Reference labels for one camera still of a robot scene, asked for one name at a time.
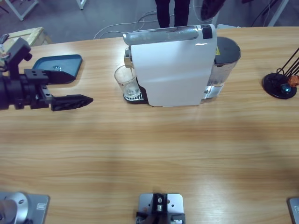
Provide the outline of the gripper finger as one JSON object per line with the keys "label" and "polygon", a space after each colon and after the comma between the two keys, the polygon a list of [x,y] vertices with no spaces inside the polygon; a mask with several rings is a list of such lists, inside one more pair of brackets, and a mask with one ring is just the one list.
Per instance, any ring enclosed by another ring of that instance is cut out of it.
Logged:
{"label": "gripper finger", "polygon": [[201,7],[201,20],[207,21],[213,18],[213,0],[203,0]]}
{"label": "gripper finger", "polygon": [[225,0],[213,0],[213,16],[216,16],[216,14],[220,11],[220,9],[223,7]]}

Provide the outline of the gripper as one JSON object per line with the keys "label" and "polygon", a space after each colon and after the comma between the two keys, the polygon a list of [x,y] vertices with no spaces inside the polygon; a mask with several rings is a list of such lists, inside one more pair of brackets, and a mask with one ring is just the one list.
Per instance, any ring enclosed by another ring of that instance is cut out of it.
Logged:
{"label": "gripper", "polygon": [[52,97],[49,84],[69,84],[75,77],[58,70],[25,69],[21,74],[14,69],[14,107],[16,110],[29,106],[31,109],[48,108],[53,112],[73,110],[89,105],[93,98],[81,94]]}

